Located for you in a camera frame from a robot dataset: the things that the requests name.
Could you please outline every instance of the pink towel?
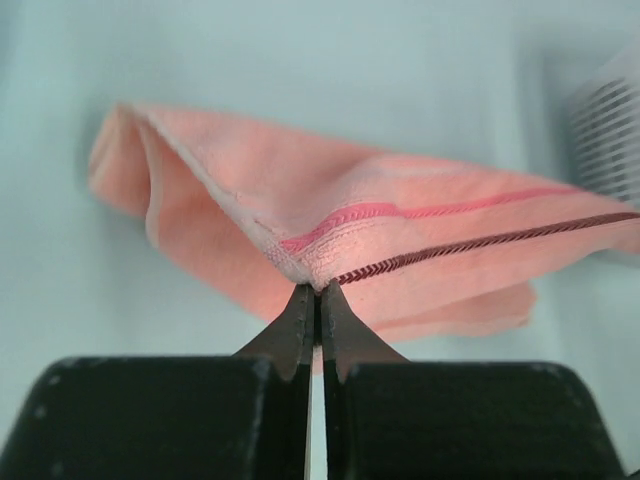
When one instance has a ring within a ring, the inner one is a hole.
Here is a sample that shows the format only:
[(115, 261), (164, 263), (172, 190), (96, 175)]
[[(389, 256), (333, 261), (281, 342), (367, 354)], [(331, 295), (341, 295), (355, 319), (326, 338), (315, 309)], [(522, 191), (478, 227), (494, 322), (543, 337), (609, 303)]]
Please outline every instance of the pink towel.
[(544, 178), (394, 153), (227, 113), (120, 106), (90, 184), (176, 264), (269, 321), (337, 278), (388, 341), (526, 322), (527, 281), (640, 253), (630, 206)]

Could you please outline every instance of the pink stripe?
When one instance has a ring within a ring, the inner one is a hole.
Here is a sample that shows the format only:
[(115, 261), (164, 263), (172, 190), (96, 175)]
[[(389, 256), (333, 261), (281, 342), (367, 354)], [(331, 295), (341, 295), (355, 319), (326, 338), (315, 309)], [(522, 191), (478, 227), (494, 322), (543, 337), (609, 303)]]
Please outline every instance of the pink stripe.
[(577, 188), (532, 188), (520, 192), (503, 193), (493, 197), (481, 198), (463, 203), (452, 203), (448, 205), (434, 205), (421, 208), (398, 208), (393, 203), (361, 203), (340, 208), (332, 212), (311, 232), (298, 237), (293, 237), (280, 242), (280, 245), (289, 253), (296, 253), (303, 248), (319, 240), (331, 230), (346, 223), (364, 220), (373, 217), (403, 217), (407, 219), (444, 217), (456, 215), (458, 213), (473, 212), (484, 208), (504, 205), (507, 203), (528, 200), (535, 197), (548, 195), (571, 195), (581, 193)]

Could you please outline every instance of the towel fold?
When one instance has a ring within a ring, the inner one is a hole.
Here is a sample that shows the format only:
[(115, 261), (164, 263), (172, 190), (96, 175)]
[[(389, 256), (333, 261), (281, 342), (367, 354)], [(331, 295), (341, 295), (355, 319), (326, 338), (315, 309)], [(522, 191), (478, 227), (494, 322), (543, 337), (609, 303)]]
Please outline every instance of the towel fold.
[(532, 277), (640, 253), (640, 213), (607, 197), (229, 113), (118, 106), (90, 185), (253, 314), (272, 320), (294, 283), (337, 278), (387, 341), (522, 325)]

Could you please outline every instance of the folded towel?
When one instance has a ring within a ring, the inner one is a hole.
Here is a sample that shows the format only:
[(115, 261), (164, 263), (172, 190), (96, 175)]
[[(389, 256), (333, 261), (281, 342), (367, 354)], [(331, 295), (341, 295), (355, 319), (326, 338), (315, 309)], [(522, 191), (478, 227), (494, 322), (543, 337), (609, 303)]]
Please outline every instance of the folded towel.
[(640, 253), (640, 213), (544, 178), (228, 113), (119, 106), (90, 163), (175, 263), (269, 321), (333, 278), (387, 341), (526, 322), (532, 277)]

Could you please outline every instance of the white table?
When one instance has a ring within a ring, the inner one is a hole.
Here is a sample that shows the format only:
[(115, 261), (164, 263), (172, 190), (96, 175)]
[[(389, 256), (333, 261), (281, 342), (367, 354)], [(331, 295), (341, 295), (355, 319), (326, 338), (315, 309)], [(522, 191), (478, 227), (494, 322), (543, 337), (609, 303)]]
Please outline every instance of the white table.
[[(88, 150), (115, 101), (227, 108), (566, 180), (562, 99), (637, 25), (637, 0), (3, 0), (0, 441), (59, 357), (231, 353), (262, 326), (88, 193)], [(398, 348), (566, 363), (640, 467), (640, 270), (591, 258), (536, 285), (527, 328)]]

